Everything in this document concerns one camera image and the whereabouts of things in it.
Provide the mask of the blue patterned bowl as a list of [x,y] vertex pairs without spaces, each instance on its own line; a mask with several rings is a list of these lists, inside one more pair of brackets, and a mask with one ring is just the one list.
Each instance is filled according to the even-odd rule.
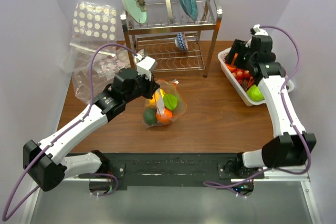
[[184,32],[179,32],[176,35],[175,45],[181,51],[188,51],[188,43]]

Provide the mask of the grey patterned bowl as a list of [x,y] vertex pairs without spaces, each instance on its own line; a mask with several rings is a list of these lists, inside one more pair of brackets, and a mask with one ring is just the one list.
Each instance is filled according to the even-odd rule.
[[137,55],[135,56],[135,58],[137,59],[137,61],[141,61],[147,56],[148,56],[148,52],[145,49],[141,49],[137,52]]

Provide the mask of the white food tray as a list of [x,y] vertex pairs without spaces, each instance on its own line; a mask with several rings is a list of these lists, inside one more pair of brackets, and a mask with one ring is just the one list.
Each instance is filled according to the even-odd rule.
[[[258,102],[255,102],[255,101],[251,100],[250,97],[247,95],[246,91],[244,91],[244,89],[241,87],[241,85],[238,83],[238,81],[235,79],[235,77],[232,75],[232,73],[226,67],[224,58],[229,53],[230,49],[231,49],[231,47],[229,47],[229,48],[227,48],[227,49],[218,53],[218,60],[220,61],[221,69],[222,69],[223,73],[225,74],[227,79],[230,81],[232,86],[237,91],[240,98],[243,100],[243,102],[247,106],[254,106],[254,105],[257,106],[257,105],[265,104],[266,103],[265,100],[258,101]],[[271,88],[273,87],[273,88],[275,88],[276,91],[280,91],[280,88],[281,88],[282,84],[284,83],[285,78],[270,76],[270,79],[272,81],[272,84],[268,85],[268,87],[271,87]]]

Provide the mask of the polka dot plastic bag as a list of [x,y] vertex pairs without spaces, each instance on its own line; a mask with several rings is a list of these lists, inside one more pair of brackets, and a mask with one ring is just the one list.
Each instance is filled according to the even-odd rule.
[[116,42],[117,10],[110,5],[79,1],[69,43],[74,57],[90,57],[101,45]]

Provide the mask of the dark green avocado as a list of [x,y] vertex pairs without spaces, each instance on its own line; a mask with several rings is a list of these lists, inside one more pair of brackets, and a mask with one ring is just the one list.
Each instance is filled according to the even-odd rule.
[[143,120],[147,126],[153,126],[157,124],[156,118],[156,109],[154,108],[146,108],[143,112]]

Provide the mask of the small orange tangerine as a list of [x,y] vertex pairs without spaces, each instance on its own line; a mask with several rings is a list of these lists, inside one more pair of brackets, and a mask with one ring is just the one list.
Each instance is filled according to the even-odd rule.
[[226,64],[226,67],[230,72],[235,72],[237,70],[237,68],[235,66],[231,66],[231,65],[228,65],[228,64]]

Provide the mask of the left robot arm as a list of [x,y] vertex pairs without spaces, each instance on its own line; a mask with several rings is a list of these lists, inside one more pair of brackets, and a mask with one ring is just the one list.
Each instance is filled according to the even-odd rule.
[[110,161],[100,151],[85,155],[68,153],[85,137],[107,124],[136,98],[152,98],[159,88],[152,70],[124,68],[81,114],[39,143],[28,141],[23,147],[23,167],[43,191],[50,191],[65,178],[81,174],[105,177]]

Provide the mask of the yellow bell pepper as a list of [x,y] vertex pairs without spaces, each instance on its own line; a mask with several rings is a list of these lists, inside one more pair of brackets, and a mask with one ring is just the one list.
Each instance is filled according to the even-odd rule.
[[147,106],[150,108],[156,107],[156,104],[159,100],[159,98],[163,98],[165,96],[165,91],[163,89],[159,89],[154,93],[154,96],[152,99],[148,100]]

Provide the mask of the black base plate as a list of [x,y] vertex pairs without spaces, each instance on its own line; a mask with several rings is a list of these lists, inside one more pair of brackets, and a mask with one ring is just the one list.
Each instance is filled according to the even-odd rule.
[[129,186],[201,187],[228,185],[259,171],[245,168],[238,153],[106,153],[119,190]]

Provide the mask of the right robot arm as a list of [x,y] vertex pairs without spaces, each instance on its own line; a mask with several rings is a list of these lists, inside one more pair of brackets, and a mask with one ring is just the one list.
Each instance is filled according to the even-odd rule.
[[273,128],[273,139],[261,149],[240,154],[234,173],[246,178],[253,168],[277,168],[311,165],[311,151],[317,140],[307,133],[290,101],[286,83],[289,77],[272,53],[272,38],[253,35],[250,41],[235,39],[225,62],[248,70],[266,103]]

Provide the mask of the orange zip top bag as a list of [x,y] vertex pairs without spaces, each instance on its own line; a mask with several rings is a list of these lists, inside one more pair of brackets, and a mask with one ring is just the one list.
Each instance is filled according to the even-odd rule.
[[171,124],[187,110],[187,104],[177,90],[178,80],[158,80],[157,83],[160,87],[144,103],[142,124],[145,127]]

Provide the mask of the metal dish rack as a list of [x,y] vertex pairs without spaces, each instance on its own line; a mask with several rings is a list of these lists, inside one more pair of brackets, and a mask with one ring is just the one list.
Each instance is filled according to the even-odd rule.
[[[139,51],[145,49],[158,63],[157,72],[202,71],[207,77],[222,22],[220,0],[196,0],[198,18],[194,22],[187,16],[179,0],[172,1],[174,23],[170,24],[164,0],[145,0],[147,21],[138,24],[124,9],[120,19],[125,43]],[[175,45],[179,32],[184,32],[188,51]]]

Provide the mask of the orange fruit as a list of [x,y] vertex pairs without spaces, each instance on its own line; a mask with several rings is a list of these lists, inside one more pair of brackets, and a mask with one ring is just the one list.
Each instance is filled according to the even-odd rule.
[[161,114],[157,112],[155,116],[158,123],[169,124],[172,121],[173,113],[165,108]]
[[234,57],[232,59],[231,65],[235,66],[235,62],[236,62],[237,57],[238,57],[238,53],[235,53],[235,55],[234,55]]

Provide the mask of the green apple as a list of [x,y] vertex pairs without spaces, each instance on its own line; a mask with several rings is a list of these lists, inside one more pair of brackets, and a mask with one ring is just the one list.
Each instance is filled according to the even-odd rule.
[[261,93],[260,89],[254,84],[252,85],[248,90],[247,90],[247,95],[248,97],[253,101],[253,102],[260,102],[264,100],[264,96]]

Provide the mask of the light green pepper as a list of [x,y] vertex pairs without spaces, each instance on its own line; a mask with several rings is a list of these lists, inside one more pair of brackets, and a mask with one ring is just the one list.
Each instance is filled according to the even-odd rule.
[[178,99],[175,95],[166,93],[163,97],[164,106],[170,111],[174,111],[178,105]]

